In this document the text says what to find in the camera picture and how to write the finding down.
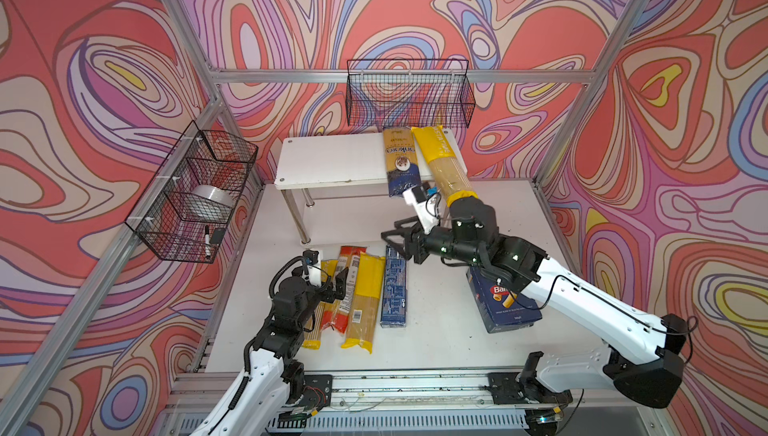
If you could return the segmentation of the dark blue spaghetti bag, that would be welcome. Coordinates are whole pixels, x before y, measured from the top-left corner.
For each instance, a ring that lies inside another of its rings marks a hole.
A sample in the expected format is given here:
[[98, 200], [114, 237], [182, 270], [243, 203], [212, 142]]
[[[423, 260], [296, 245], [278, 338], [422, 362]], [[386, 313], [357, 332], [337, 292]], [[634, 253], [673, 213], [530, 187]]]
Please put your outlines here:
[[406, 127], [385, 128], [382, 134], [388, 194], [390, 197], [402, 196], [408, 189], [421, 184], [413, 134]]

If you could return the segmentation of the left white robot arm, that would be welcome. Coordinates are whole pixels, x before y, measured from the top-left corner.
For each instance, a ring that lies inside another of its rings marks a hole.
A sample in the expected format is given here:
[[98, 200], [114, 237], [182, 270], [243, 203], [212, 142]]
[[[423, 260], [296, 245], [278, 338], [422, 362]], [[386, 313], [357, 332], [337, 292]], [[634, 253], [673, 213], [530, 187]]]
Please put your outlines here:
[[318, 305], [345, 298], [348, 270], [316, 286], [309, 280], [310, 269], [296, 257], [273, 277], [271, 308], [244, 346], [243, 369], [195, 435], [259, 435], [273, 419], [305, 421], [330, 404], [333, 377], [306, 379], [296, 355], [309, 333], [307, 324], [319, 326], [314, 319]]

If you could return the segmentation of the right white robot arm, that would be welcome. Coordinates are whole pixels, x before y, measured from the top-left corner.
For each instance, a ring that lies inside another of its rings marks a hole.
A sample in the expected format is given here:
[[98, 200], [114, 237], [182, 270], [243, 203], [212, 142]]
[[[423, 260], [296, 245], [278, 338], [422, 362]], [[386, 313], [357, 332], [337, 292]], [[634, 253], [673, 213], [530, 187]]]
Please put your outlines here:
[[405, 259], [416, 264], [430, 255], [455, 260], [600, 338], [600, 345], [587, 352], [530, 353], [517, 375], [523, 399], [571, 402], [573, 389], [614, 388], [642, 406], [669, 406], [687, 366], [681, 355], [692, 331], [687, 320], [632, 307], [579, 278], [539, 246], [501, 233], [494, 208], [475, 196], [450, 205], [447, 227], [426, 203], [417, 204], [416, 211], [381, 234]]

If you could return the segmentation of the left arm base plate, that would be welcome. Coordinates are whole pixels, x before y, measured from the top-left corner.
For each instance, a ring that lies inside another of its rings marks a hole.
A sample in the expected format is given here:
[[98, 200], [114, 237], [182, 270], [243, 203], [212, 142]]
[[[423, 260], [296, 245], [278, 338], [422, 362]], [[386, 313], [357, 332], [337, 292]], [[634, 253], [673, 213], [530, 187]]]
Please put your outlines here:
[[304, 412], [321, 410], [332, 400], [333, 376], [310, 374], [295, 376], [289, 380], [289, 397], [286, 405], [302, 408]]

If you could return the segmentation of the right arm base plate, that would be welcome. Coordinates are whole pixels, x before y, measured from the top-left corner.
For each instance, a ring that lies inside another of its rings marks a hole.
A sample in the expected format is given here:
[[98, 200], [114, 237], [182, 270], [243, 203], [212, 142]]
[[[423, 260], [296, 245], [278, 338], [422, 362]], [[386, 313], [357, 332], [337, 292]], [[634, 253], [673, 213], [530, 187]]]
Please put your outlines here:
[[496, 405], [536, 404], [567, 406], [573, 402], [570, 390], [553, 392], [527, 373], [491, 372], [488, 391]]

